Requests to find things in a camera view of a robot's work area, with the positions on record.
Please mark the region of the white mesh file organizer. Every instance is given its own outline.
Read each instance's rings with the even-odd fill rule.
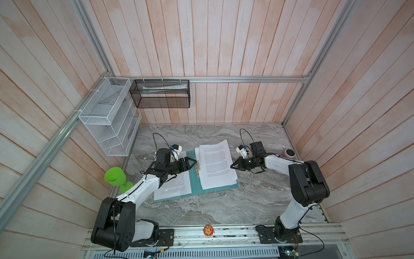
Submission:
[[[134,117],[133,99],[123,102],[130,86],[128,78],[106,78],[79,115],[109,156],[128,156],[142,118]]]

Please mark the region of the black mounting plate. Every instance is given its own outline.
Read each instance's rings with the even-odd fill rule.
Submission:
[[[158,246],[162,247],[165,246],[164,242],[167,244],[168,247],[173,246],[174,243],[174,229],[160,229],[158,232]],[[144,242],[141,240],[135,241],[131,243],[131,247],[148,247]]]
[[[274,237],[274,227],[264,227],[264,228],[266,228],[265,233],[267,233],[267,236],[259,234],[259,239],[260,239],[261,244],[280,244],[281,243]],[[296,243],[296,240],[298,243],[303,243],[302,236],[300,234],[298,235],[297,233],[288,236],[286,240],[288,240],[287,243],[291,243],[289,242],[289,240],[292,240],[292,243]]]

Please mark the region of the robotic arm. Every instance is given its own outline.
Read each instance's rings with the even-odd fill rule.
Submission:
[[[328,185],[315,161],[296,161],[281,157],[273,153],[266,153],[261,141],[250,144],[252,157],[248,157],[248,151],[242,145],[237,152],[240,156],[230,167],[240,171],[252,171],[260,167],[274,169],[290,178],[293,199],[287,209],[277,217],[274,225],[274,237],[281,243],[290,241],[295,237],[299,242],[302,238],[297,235],[299,222],[309,209],[322,202],[330,194]]]
[[[135,212],[164,182],[190,170],[196,164],[197,161],[192,158],[179,158],[181,149],[178,145],[158,149],[155,160],[141,180],[124,194],[102,201],[91,235],[92,243],[121,252],[138,240],[149,246],[156,244],[158,223],[151,220],[135,221]]]

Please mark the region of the teal folder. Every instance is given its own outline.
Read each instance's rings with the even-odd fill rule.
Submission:
[[[195,151],[194,150],[187,151],[187,156],[189,158],[195,159]],[[170,198],[165,198],[165,199],[160,199],[160,200],[154,200],[154,202],[169,201],[169,200],[182,198],[182,197],[190,197],[190,196],[206,194],[206,193],[214,192],[214,191],[224,191],[228,189],[238,188],[238,183],[236,183],[233,185],[227,185],[227,186],[203,190],[203,188],[201,187],[200,178],[197,176],[197,173],[195,171],[195,166],[191,168],[191,170],[189,171],[189,174],[190,174],[190,184],[191,184],[190,194],[185,194],[185,195],[180,195],[180,196],[175,196],[175,197],[170,197]]]

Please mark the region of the marble pattern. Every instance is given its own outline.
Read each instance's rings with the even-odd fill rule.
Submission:
[[[146,170],[154,159],[153,132],[161,134],[170,145],[178,144],[183,150],[194,150],[201,144],[216,144],[224,139],[229,143],[235,161],[236,147],[242,142],[239,135],[244,128],[255,141],[262,141],[267,152],[281,154],[290,147],[283,128],[275,123],[258,124],[203,124],[203,125],[143,125],[138,129],[131,157],[126,168],[127,180],[136,183],[140,170]],[[242,131],[245,144],[250,136]],[[166,147],[156,135],[158,148]],[[261,174],[237,171],[239,188],[216,191],[198,196],[153,203],[152,195],[138,208],[137,220],[151,219],[160,225],[204,224],[273,224],[287,208],[292,194],[289,177],[266,169]],[[304,222],[324,222],[319,207],[309,211]]]

